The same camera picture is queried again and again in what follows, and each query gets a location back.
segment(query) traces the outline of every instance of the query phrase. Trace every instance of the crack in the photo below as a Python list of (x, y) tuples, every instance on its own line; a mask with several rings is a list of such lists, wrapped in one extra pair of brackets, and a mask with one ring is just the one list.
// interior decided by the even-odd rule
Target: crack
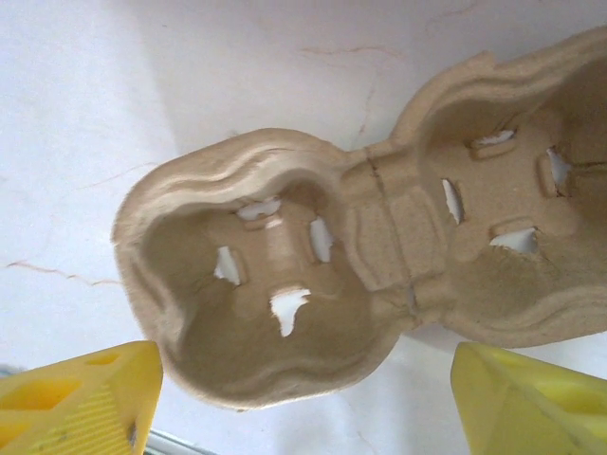
[(302, 47), (300, 52), (314, 55), (342, 55), (342, 54), (357, 54), (360, 52), (378, 52), (388, 57), (395, 59), (403, 59), (404, 53), (398, 49), (387, 47), (385, 45), (359, 45), (357, 47), (338, 48), (338, 49), (323, 49), (321, 47)]
[(105, 179), (100, 180), (99, 182), (96, 182), (96, 183), (91, 183), (90, 185), (84, 185), (83, 187), (78, 187), (76, 190), (85, 190), (87, 188), (97, 187), (97, 186), (102, 185), (104, 183), (110, 182), (110, 181), (112, 181), (112, 180), (114, 180), (116, 178), (122, 177), (123, 175), (131, 173), (132, 171), (135, 171), (135, 170), (140, 169), (140, 168), (145, 168), (145, 167), (148, 167), (148, 166), (158, 166), (158, 163), (155, 163), (154, 161), (150, 161), (148, 163), (137, 164), (137, 166), (133, 166), (132, 168), (129, 168), (126, 171), (118, 173), (118, 174), (116, 174), (116, 175), (114, 175), (112, 177), (105, 178)]
[[(373, 177), (376, 181), (377, 191), (379, 191), (379, 194), (381, 196), (379, 203), (381, 204), (381, 206), (383, 208), (385, 219), (388, 221), (388, 228), (392, 234), (392, 242), (393, 242), (393, 245), (395, 246), (395, 253), (396, 253), (396, 256), (398, 257), (398, 259), (400, 260), (400, 265), (401, 265), (401, 269), (402, 269), (402, 273), (403, 273), (403, 279), (406, 279), (408, 285), (412, 286), (413, 285), (412, 273), (411, 273), (411, 269), (407, 266), (405, 252), (403, 251), (402, 245), (400, 244), (400, 241), (398, 240), (400, 237), (398, 235), (398, 229), (396, 228), (395, 218), (392, 214), (392, 209), (390, 208), (390, 203), (389, 203), (390, 195), (386, 191), (386, 186), (384, 184), (381, 174), (379, 173), (379, 169), (377, 168), (377, 164), (374, 160), (374, 157), (371, 155), (371, 153), (369, 152), (369, 149), (367, 147), (364, 148), (364, 151), (365, 151), (365, 155), (367, 158), (367, 162), (369, 163), (369, 166), (371, 167), (371, 172), (373, 173)], [(414, 319), (418, 320), (419, 311), (417, 309), (417, 302), (415, 299), (407, 299), (407, 308), (409, 310), (409, 315), (411, 317), (413, 317)]]
[[(342, 399), (342, 400), (343, 400), (343, 402), (346, 404), (346, 406), (347, 406), (348, 408), (350, 408), (350, 410), (352, 411), (352, 415), (353, 415), (353, 417), (354, 417), (354, 420), (355, 420), (355, 422), (356, 422), (356, 415), (357, 415), (357, 414), (356, 414), (356, 411), (354, 410), (354, 407), (353, 407), (353, 406), (350, 404), (350, 402), (347, 400), (347, 398), (346, 398), (345, 396), (341, 395), (340, 393), (338, 393), (338, 395), (341, 397), (341, 399)], [(364, 435), (362, 434), (362, 431), (360, 430), (358, 423), (357, 423), (357, 426), (356, 426), (356, 430), (357, 430), (357, 435), (358, 435), (358, 437), (360, 438), (360, 440), (361, 440), (361, 441), (362, 441), (362, 442), (363, 442), (363, 443), (364, 443), (364, 444), (365, 444), (367, 447), (369, 447), (369, 448), (371, 449), (371, 452), (373, 452), (373, 454), (374, 454), (374, 455), (378, 455), (378, 452), (377, 452), (376, 448), (375, 448), (375, 447), (373, 447), (373, 445), (372, 445), (372, 444), (369, 442), (369, 440), (368, 440), (367, 438), (365, 438), (365, 437), (364, 437)]]
[(429, 19), (428, 22), (426, 22), (426, 26), (425, 26), (426, 34), (432, 35), (432, 31), (431, 31), (432, 26), (436, 26), (436, 25), (440, 24), (445, 19), (468, 14), (473, 9), (480, 6), (484, 1), (485, 0), (472, 0), (467, 7), (463, 7), (460, 9), (454, 9), (451, 11), (446, 11), (446, 12), (443, 12), (442, 14), (437, 14), (433, 18)]
[(48, 273), (48, 274), (52, 274), (52, 275), (59, 275), (60, 277), (65, 278), (66, 280), (76, 280), (78, 282), (83, 282), (84, 284), (91, 286), (91, 287), (101, 286), (102, 284), (114, 284), (114, 285), (122, 286), (122, 282), (119, 282), (117, 280), (107, 280), (106, 279), (106, 280), (97, 280), (97, 281), (93, 282), (80, 275), (65, 273), (62, 270), (57, 270), (56, 268), (40, 267), (39, 265), (30, 264), (27, 261), (16, 261), (14, 263), (6, 264), (4, 266), (4, 268), (14, 268), (14, 267), (26, 268), (28, 270), (33, 270), (34, 272), (39, 272), (39, 273)]

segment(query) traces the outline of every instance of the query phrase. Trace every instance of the white marble surface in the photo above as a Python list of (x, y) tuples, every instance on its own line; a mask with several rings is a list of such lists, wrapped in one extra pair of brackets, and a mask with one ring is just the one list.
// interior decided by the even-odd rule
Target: white marble surface
[[(276, 126), (349, 149), (386, 137), (437, 71), (604, 24), (604, 0), (2, 2), (0, 363), (32, 368), (141, 338), (110, 228), (156, 164)], [(403, 337), (346, 391), (236, 413), (165, 380), (155, 427), (224, 454), (467, 453), (459, 337)], [(607, 336), (531, 350), (607, 376)]]

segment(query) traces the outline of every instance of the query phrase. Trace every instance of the hole in yellow block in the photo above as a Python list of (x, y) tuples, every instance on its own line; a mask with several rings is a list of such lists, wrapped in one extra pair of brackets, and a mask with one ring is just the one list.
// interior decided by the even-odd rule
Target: hole in yellow block
[(36, 379), (0, 398), (0, 410), (52, 410), (81, 385), (69, 378)]
[(127, 430), (126, 438), (129, 440), (131, 447), (134, 447), (137, 443), (137, 424), (135, 422)]
[(106, 355), (98, 355), (96, 357), (91, 358), (90, 360), (86, 360), (87, 365), (109, 365), (114, 360), (118, 358), (118, 354), (106, 354)]
[(10, 441), (29, 428), (29, 424), (3, 423), (0, 424), (0, 448), (9, 444)]

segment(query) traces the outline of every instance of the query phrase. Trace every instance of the torn hole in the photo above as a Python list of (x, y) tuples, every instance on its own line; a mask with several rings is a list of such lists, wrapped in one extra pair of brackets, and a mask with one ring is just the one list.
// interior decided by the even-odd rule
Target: torn hole
[(217, 249), (217, 266), (214, 275), (217, 278), (228, 280), (236, 286), (240, 285), (238, 266), (228, 246), (220, 246)]
[(293, 332), (295, 314), (300, 306), (307, 303), (309, 289), (295, 289), (275, 295), (269, 301), (272, 313), (281, 323), (281, 335), (288, 337)]
[(281, 206), (281, 200), (278, 197), (270, 197), (264, 202), (256, 202), (242, 207), (236, 211), (240, 219), (245, 221), (253, 221), (259, 218), (260, 215), (269, 216), (278, 211)]
[(502, 130), (496, 135), (480, 137), (472, 141), (472, 147), (476, 149), (482, 149), (489, 145), (501, 144), (514, 137), (514, 130)]
[(310, 239), (314, 254), (319, 261), (322, 263), (331, 261), (331, 245), (333, 245), (334, 239), (324, 219), (320, 216), (310, 223)]
[(464, 205), (462, 204), (462, 196), (455, 189), (453, 184), (446, 178), (442, 179), (443, 190), (445, 191), (445, 197), (447, 198), (447, 207), (451, 216), (458, 225), (464, 219)]
[(535, 238), (534, 227), (498, 235), (497, 237), (494, 237), (489, 244), (491, 246), (510, 248), (520, 253), (535, 253), (538, 251), (538, 242)]
[(569, 174), (569, 171), (571, 171), (571, 165), (564, 162), (561, 156), (557, 154), (554, 147), (550, 147), (546, 150), (546, 153), (550, 157), (552, 178), (554, 179), (555, 185), (558, 187), (567, 179), (567, 175)]

